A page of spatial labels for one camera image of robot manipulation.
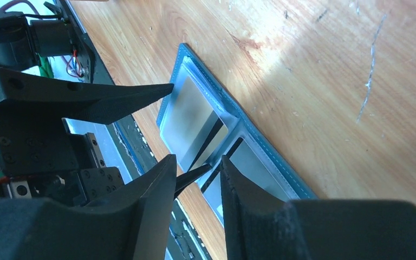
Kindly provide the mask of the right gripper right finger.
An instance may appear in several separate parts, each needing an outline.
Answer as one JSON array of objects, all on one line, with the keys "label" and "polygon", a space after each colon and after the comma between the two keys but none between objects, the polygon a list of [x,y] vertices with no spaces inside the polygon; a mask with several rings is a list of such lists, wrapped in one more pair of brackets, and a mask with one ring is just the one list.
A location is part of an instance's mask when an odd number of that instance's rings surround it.
[{"label": "right gripper right finger", "polygon": [[282,201],[228,157],[220,179],[228,259],[416,259],[416,206],[410,202]]}]

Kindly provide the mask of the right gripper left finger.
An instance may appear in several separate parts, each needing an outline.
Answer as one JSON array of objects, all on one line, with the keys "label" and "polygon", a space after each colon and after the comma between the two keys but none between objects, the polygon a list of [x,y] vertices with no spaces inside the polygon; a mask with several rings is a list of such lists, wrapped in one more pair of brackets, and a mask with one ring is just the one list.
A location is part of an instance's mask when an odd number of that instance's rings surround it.
[{"label": "right gripper left finger", "polygon": [[164,259],[176,156],[84,207],[0,199],[0,259]]}]

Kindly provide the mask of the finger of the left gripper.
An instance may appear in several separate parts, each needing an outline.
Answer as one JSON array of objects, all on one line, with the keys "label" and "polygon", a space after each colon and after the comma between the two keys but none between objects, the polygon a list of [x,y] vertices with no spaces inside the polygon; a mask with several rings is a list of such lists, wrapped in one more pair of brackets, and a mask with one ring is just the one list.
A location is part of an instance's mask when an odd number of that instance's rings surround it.
[{"label": "finger of the left gripper", "polygon": [[210,171],[212,166],[210,164],[205,164],[203,166],[197,167],[193,170],[190,170],[186,173],[183,173],[177,176],[176,184],[175,184],[175,192],[174,192],[174,199],[176,199],[183,190],[192,184],[194,181],[199,179],[205,173]]}]

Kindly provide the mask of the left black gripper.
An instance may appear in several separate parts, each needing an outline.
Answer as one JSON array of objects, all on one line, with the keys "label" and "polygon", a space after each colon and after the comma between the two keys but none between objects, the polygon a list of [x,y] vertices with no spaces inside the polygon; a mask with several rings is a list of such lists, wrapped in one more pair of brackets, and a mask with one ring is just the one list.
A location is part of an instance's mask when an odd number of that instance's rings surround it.
[{"label": "left black gripper", "polygon": [[96,136],[70,133],[62,118],[109,125],[173,87],[71,82],[0,68],[0,198],[85,206],[123,187]]}]

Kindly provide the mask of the gold credit card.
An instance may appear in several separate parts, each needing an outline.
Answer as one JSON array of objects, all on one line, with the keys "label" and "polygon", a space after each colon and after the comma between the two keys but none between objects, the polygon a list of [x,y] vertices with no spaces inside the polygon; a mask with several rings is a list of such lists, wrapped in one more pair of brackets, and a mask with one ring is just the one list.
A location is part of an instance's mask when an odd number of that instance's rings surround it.
[{"label": "gold credit card", "polygon": [[160,124],[160,137],[184,172],[196,166],[196,155],[218,119],[193,78],[178,79]]}]

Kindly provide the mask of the blue leather card holder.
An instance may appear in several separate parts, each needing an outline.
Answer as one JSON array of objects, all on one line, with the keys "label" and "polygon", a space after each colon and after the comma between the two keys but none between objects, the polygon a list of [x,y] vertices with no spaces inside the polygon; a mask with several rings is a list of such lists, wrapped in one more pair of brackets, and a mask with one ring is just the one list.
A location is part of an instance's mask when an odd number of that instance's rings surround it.
[{"label": "blue leather card holder", "polygon": [[[196,183],[203,177],[206,178],[215,168],[219,168],[221,157],[226,155],[237,138],[243,138],[269,172],[277,177],[279,183],[284,184],[286,189],[292,190],[297,195],[295,199],[316,198],[316,194],[252,123],[246,112],[203,61],[188,44],[182,43],[179,45],[170,78],[170,82],[174,85],[173,91],[178,79],[187,76],[192,77],[197,83],[219,117],[196,155],[196,166],[190,168],[192,170],[205,164],[212,166],[212,169],[197,179]],[[159,130],[170,95],[164,97],[159,110],[156,120]]]}]

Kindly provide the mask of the black VIP credit card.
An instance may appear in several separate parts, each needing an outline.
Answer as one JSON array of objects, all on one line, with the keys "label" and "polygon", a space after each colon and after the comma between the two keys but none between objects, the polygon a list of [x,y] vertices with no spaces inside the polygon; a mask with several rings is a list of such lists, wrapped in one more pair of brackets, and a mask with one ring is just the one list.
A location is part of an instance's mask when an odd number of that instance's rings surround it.
[{"label": "black VIP credit card", "polygon": [[[297,197],[292,190],[286,189],[285,185],[281,184],[277,177],[269,172],[243,138],[237,138],[231,148],[227,151],[226,155],[241,174],[271,195],[283,201],[295,199]],[[197,184],[200,186],[201,192],[207,203],[211,209],[213,209],[218,220],[223,225],[224,219],[219,168],[215,168],[214,171],[209,173],[206,178],[203,177]]]}]

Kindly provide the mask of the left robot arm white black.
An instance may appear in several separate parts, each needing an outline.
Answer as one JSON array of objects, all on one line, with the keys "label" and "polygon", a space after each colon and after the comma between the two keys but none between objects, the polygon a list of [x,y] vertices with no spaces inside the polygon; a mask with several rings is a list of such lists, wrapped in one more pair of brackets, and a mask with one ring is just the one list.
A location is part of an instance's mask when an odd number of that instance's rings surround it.
[{"label": "left robot arm white black", "polygon": [[110,125],[171,93],[171,83],[115,86],[60,4],[52,15],[0,8],[0,199],[84,206],[124,185],[101,137],[67,120]]}]

